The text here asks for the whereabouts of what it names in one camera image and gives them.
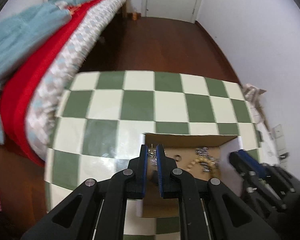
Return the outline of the white cardboard box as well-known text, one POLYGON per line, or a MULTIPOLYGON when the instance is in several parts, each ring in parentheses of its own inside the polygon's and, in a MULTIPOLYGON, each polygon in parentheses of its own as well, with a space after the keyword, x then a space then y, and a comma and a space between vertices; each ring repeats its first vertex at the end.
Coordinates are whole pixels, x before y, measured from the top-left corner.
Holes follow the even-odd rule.
MULTIPOLYGON (((158 145, 163 145, 167 157, 176 161, 177 167, 190 172, 194 178, 208 181, 220 179, 237 196, 241 195, 243 179, 229 163, 229 154, 243 149, 243 142, 238 135, 143 135, 143 144, 153 153, 158 145), (215 158, 208 161, 209 171, 204 171, 198 161, 197 149, 206 147, 208 156, 215 158)), ((136 214, 142 218, 176 217, 178 201, 161 198, 158 187, 157 167, 152 158, 148 159, 146 195, 137 201, 136 214)))

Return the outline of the white paper sheet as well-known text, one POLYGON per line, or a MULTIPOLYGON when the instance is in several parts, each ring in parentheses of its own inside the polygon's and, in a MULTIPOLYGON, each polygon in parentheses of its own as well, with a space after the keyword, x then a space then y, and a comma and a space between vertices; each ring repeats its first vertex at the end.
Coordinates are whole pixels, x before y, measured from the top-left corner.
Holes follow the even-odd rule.
POLYGON ((279 159, 277 157, 277 152, 275 148, 275 142, 270 136, 270 133, 264 126, 264 124, 259 123, 256 126, 258 139, 260 139, 259 148, 259 161, 261 163, 268 163, 270 165, 278 164, 279 159))

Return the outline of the black charger plug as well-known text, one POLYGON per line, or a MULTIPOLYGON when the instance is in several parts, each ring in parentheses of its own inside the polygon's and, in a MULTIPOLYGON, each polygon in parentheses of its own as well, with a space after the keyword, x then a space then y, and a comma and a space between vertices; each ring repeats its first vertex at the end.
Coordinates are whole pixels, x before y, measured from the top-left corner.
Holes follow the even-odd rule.
POLYGON ((288 153, 288 152, 279 155, 279 158, 280 158, 280 159, 286 159, 286 158, 288 158, 288 157, 289 157, 289 153, 288 153))

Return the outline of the green white checkered tablecloth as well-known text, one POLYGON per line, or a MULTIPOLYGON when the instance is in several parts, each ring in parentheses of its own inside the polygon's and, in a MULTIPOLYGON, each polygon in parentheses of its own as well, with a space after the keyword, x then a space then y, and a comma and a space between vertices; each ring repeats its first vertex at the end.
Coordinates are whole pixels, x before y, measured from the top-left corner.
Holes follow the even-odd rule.
POLYGON ((139 155, 145 133, 239 135, 258 159, 261 140, 238 84, 151 71, 79 73, 62 93, 45 164, 48 209, 88 178, 109 179, 139 155))

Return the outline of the patterned white mattress sheet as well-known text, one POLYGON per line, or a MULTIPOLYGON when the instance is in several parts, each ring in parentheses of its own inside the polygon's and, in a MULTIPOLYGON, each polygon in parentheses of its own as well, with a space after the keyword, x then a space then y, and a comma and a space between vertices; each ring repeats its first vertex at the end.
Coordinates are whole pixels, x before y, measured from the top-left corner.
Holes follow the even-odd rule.
POLYGON ((71 81, 102 31, 127 0, 94 0, 81 5, 65 26, 70 36, 36 86, 25 115, 30 158, 44 163, 55 112, 66 84, 71 81))

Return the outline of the red bedspread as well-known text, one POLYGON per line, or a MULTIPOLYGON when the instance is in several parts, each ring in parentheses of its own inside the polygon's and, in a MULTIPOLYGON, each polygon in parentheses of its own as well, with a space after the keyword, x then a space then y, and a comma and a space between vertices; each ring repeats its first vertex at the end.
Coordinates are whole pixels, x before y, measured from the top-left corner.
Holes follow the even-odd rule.
POLYGON ((65 38, 69 36, 69 31, 61 27, 61 30, 48 38, 7 81, 0 98, 0 115, 5 135, 19 147, 19 155, 39 166, 44 166, 45 162, 38 164, 27 153, 30 147, 25 136, 25 115, 34 90, 48 64, 52 62, 65 44, 65 38))

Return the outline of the teal blanket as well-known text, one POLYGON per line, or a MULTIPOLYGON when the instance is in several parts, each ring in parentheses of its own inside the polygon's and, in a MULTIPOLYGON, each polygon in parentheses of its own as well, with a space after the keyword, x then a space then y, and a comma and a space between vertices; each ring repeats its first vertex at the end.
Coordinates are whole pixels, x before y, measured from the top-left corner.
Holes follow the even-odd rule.
MULTIPOLYGON (((90 2, 92 0, 59 0, 67 5, 79 5, 79 3, 90 2)), ((74 23, 75 16, 70 15, 69 9, 61 9, 57 5, 47 2, 30 7, 23 12, 3 20, 0 23, 0 90, 11 75, 36 49, 47 41, 61 27, 70 30, 70 23, 74 23)), ((102 20, 98 25, 88 29, 88 20, 79 20, 79 27, 70 30, 70 37, 65 38, 65 44, 79 44, 78 53, 74 60, 84 59, 83 49, 90 49, 96 42, 101 31, 105 28, 106 20, 102 20)), ((0 117, 0 145, 4 143, 4 132, 0 117)))

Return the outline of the white wall socket strip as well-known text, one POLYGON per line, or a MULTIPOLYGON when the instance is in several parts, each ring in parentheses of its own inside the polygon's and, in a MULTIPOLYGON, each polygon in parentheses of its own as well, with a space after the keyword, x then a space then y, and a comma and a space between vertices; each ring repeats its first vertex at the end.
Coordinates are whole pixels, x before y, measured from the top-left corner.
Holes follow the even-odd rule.
MULTIPOLYGON (((272 132, 273 132, 273 137, 274 137, 277 156, 279 158, 279 155, 288 152, 288 150, 286 148, 286 142, 285 142, 285 137, 284 137, 284 134, 283 134, 282 125, 281 124, 276 125, 273 128, 272 132)), ((284 170, 287 169, 287 160, 288 160, 288 158, 286 158, 286 159, 280 159, 279 158, 280 166, 284 170)))

